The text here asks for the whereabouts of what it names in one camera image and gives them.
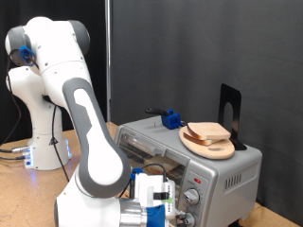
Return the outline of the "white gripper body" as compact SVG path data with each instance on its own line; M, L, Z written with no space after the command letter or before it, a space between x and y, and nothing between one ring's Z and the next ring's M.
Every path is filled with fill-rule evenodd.
M134 197L144 207L164 204L166 208L175 207L175 182L162 175L135 175Z

